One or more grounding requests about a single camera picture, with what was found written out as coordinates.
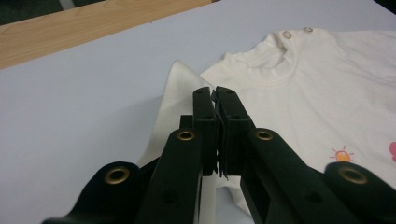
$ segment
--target white t-shirt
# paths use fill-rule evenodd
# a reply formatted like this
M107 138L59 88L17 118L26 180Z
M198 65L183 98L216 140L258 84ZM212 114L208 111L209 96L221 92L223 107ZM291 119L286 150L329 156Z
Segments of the white t-shirt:
M227 53L200 77L176 62L141 164L161 155L203 86L236 91L256 127L279 133L312 168L350 161L396 189L396 32L275 32L248 52ZM238 177L217 186L230 187L248 212Z

